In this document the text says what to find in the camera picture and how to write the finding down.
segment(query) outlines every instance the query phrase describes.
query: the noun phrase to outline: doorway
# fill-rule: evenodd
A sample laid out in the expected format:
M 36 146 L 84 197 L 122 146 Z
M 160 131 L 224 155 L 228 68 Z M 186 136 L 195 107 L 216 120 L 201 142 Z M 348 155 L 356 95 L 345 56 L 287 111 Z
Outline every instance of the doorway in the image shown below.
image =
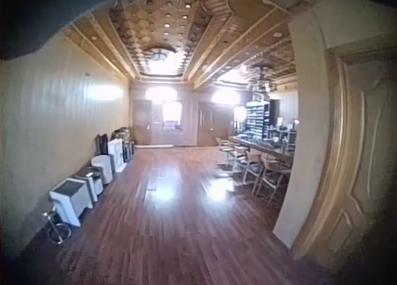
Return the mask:
M 198 103 L 197 145 L 216 146 L 216 138 L 233 135 L 234 108 L 211 102 Z

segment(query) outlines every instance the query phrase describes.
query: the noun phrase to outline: wall panel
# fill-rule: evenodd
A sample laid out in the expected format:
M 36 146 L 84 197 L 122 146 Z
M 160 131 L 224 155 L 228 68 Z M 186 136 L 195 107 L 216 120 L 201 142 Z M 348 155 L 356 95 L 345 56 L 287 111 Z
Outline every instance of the wall panel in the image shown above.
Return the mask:
M 43 226 L 48 191 L 94 154 L 94 137 L 128 124 L 128 84 L 61 35 L 2 63 L 1 221 L 11 256 Z

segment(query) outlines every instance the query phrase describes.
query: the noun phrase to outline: ornate wooden ceiling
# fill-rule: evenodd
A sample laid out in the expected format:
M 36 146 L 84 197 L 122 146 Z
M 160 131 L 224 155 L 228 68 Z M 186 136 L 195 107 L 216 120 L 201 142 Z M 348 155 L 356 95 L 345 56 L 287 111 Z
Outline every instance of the ornate wooden ceiling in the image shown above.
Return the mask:
M 295 73 L 288 19 L 311 0 L 116 0 L 63 33 L 114 73 L 146 82 L 245 87 Z

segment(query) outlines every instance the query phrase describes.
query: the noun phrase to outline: stool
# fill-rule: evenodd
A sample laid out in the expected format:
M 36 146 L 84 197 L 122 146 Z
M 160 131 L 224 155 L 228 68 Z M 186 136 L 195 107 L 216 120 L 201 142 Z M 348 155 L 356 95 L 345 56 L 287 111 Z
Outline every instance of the stool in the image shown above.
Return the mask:
M 49 212 L 44 212 L 43 216 L 49 221 L 51 227 L 47 230 L 47 237 L 57 245 L 65 243 L 72 234 L 70 227 L 64 223 L 55 223 L 54 216 L 56 214 L 55 208 Z

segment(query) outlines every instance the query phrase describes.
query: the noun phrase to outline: carved door panel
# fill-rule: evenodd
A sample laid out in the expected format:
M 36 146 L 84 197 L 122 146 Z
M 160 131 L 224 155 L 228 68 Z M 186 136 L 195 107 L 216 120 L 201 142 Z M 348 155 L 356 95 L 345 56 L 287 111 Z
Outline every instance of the carved door panel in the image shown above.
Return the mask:
M 228 139 L 233 132 L 233 107 L 199 102 L 198 146 L 216 146 L 216 138 Z
M 151 144 L 151 100 L 134 100 L 133 138 L 136 144 Z
M 397 153 L 396 63 L 377 55 L 340 58 L 345 139 L 339 186 L 310 254 L 337 268 L 380 210 Z

